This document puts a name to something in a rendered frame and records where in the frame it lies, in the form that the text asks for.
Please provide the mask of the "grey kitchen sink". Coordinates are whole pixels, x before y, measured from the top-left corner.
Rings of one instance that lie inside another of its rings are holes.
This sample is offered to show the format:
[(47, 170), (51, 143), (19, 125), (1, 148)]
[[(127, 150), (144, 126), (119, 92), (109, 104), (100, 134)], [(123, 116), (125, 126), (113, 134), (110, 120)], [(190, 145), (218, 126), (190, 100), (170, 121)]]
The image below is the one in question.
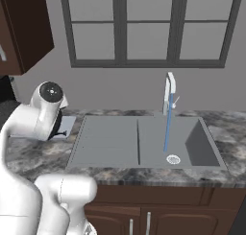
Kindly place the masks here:
[[(167, 152), (163, 151), (166, 118), (155, 116), (92, 116), (81, 125), (67, 168), (152, 168), (220, 171), (226, 165), (204, 120), (171, 119)], [(169, 164), (177, 155), (181, 162)]]

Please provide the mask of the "grey flat tray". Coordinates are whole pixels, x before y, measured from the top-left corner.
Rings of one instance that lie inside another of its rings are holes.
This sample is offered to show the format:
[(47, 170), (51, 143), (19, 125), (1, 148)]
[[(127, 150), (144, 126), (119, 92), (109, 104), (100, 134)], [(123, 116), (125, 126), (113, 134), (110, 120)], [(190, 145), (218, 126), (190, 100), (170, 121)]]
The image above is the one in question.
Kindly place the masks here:
[(75, 116), (63, 116), (61, 118), (61, 125), (56, 135), (56, 138), (67, 138), (70, 135), (70, 132), (72, 131), (75, 121)]

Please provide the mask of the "round white sink drain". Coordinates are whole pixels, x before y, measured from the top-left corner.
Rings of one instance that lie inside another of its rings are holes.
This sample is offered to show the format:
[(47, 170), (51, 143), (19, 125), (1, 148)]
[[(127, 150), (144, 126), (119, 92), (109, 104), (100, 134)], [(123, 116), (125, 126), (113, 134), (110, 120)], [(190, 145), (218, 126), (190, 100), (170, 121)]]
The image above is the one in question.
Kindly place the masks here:
[(166, 157), (166, 161), (169, 163), (169, 164), (172, 164), (172, 165), (177, 165), (181, 162), (181, 159), (175, 155), (175, 154), (169, 154), (167, 157)]

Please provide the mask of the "brown panel under sink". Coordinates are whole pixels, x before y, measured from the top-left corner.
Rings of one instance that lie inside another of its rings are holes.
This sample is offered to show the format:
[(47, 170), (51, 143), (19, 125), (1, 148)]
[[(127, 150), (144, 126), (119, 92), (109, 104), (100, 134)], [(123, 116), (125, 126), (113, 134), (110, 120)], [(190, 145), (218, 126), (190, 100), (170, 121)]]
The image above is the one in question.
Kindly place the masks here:
[(162, 204), (207, 205), (213, 190), (208, 187), (165, 187), (134, 185), (99, 185), (94, 205)]

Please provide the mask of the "white and grey tap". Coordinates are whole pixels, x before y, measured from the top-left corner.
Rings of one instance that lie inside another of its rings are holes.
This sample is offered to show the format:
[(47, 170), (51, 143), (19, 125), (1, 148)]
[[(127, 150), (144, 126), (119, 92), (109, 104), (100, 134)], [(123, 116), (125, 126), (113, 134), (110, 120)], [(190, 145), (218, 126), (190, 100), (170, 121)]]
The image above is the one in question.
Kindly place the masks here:
[(177, 106), (177, 102), (173, 101), (170, 96), (176, 93), (176, 80), (172, 72), (168, 72), (165, 78), (165, 88), (164, 88), (164, 97), (163, 97), (163, 107), (162, 107), (162, 114), (166, 115), (170, 109), (175, 109)]

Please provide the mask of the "blue water stream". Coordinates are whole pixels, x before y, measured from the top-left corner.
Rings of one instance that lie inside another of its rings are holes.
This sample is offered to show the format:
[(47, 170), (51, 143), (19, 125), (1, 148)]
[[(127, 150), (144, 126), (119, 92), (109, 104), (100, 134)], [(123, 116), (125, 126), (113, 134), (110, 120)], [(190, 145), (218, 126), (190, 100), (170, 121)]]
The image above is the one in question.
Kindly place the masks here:
[(167, 148), (168, 148), (169, 131), (170, 131), (171, 114), (172, 114), (172, 105), (173, 105), (173, 93), (170, 93), (170, 95), (169, 95), (169, 107), (168, 107), (167, 120), (166, 120), (165, 140), (164, 140), (164, 146), (163, 146), (163, 151), (164, 152), (167, 152)]

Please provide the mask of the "dark grey framed window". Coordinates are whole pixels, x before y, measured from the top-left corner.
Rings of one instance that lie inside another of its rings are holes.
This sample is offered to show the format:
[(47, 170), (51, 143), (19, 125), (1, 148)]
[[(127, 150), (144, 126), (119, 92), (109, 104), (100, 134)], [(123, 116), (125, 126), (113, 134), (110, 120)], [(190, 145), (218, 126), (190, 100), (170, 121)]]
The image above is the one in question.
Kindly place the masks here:
[(73, 68), (223, 68), (241, 0), (61, 0)]

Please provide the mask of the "brown base cupboard door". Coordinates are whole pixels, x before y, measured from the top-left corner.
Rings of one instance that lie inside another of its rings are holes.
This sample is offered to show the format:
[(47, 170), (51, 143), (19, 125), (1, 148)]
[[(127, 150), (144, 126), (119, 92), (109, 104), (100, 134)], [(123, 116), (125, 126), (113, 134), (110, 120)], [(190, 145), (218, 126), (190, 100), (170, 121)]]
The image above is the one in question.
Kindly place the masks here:
[(236, 216), (236, 211), (223, 209), (145, 207), (141, 235), (146, 233), (147, 212), (151, 212), (149, 235), (228, 235)]
[(91, 206), (85, 213), (95, 227), (97, 235), (129, 235), (129, 221), (134, 220), (133, 235), (140, 234), (140, 209), (138, 207)]

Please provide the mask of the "brown wall cupboard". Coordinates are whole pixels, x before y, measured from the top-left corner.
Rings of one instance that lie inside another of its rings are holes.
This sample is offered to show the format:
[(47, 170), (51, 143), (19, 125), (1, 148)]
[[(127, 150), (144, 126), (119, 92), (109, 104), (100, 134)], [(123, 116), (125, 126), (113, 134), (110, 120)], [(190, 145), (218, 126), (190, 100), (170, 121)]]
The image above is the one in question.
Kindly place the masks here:
[(46, 0), (0, 0), (0, 76), (22, 76), (43, 59), (54, 41)]

